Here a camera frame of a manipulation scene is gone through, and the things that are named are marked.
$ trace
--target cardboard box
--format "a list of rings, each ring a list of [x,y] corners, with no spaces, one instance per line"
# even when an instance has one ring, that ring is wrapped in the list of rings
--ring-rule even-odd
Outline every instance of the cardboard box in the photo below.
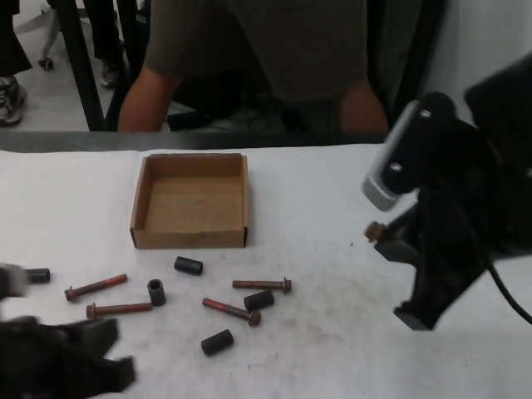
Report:
[[[143,159],[130,228],[136,248],[244,247],[248,227],[245,156],[163,154]]]

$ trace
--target black cylinder spacer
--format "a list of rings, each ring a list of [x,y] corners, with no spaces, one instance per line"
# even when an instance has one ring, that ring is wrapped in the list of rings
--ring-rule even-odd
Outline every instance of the black cylinder spacer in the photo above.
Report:
[[[225,330],[207,338],[201,342],[201,348],[205,356],[212,356],[219,351],[234,344],[233,334],[230,330]]]
[[[275,299],[271,291],[263,291],[261,293],[254,293],[244,298],[244,306],[248,312],[252,310],[259,310],[273,305]]]
[[[151,304],[153,306],[163,306],[166,303],[163,282],[159,279],[154,278],[148,282],[148,293],[150,294]]]
[[[46,284],[50,283],[49,268],[27,268],[26,280],[29,284]]]
[[[199,276],[203,273],[203,262],[178,256],[174,262],[174,269]]]

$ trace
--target dark pants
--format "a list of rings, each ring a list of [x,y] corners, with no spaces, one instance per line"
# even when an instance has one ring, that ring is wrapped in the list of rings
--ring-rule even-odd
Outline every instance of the dark pants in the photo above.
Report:
[[[83,0],[92,25],[94,57],[118,63],[122,57],[113,0]]]
[[[32,64],[13,31],[13,15],[19,13],[18,0],[0,2],[0,76],[27,71]]]
[[[19,13],[20,0],[0,0],[0,76],[11,76],[32,67],[13,31],[12,16]],[[121,59],[120,38],[114,22],[112,0],[83,0],[92,25],[94,55],[117,63]]]

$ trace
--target screw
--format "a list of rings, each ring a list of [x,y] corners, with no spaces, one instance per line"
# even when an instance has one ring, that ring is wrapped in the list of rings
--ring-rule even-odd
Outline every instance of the screw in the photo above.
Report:
[[[251,288],[251,289],[280,289],[284,293],[292,291],[292,280],[284,281],[233,281],[233,288]]]
[[[85,287],[73,289],[71,286],[69,289],[65,290],[66,300],[71,301],[79,298],[81,295],[85,295],[86,293],[95,293],[96,291],[101,291],[102,289],[113,287],[115,285],[125,283],[126,281],[127,274],[121,274],[120,276],[108,278],[107,280],[89,284]]]
[[[208,298],[205,298],[203,300],[203,306],[206,306],[207,308],[211,308],[214,310],[218,310],[219,312],[232,314],[233,316],[236,316],[237,318],[243,318],[244,320],[248,320],[248,324],[251,327],[258,326],[260,323],[261,316],[260,316],[260,313],[257,312],[256,310],[253,310],[251,313],[248,313],[245,310],[226,305],[225,303],[216,302]]]
[[[364,235],[369,239],[370,243],[380,242],[386,231],[386,225],[378,222],[373,222],[367,226],[366,233]]]
[[[93,303],[86,307],[86,318],[96,319],[102,316],[111,316],[113,314],[140,313],[149,312],[150,310],[153,310],[153,305],[151,303],[100,307],[97,307],[96,304]]]

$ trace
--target shoe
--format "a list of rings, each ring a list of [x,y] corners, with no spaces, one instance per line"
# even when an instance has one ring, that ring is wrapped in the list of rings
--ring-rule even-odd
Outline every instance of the shoe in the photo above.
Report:
[[[17,79],[0,77],[0,127],[18,125],[22,120],[22,105],[26,100],[26,91]]]
[[[120,68],[110,62],[103,62],[103,72],[101,73],[100,83],[107,89],[114,89],[120,79]]]

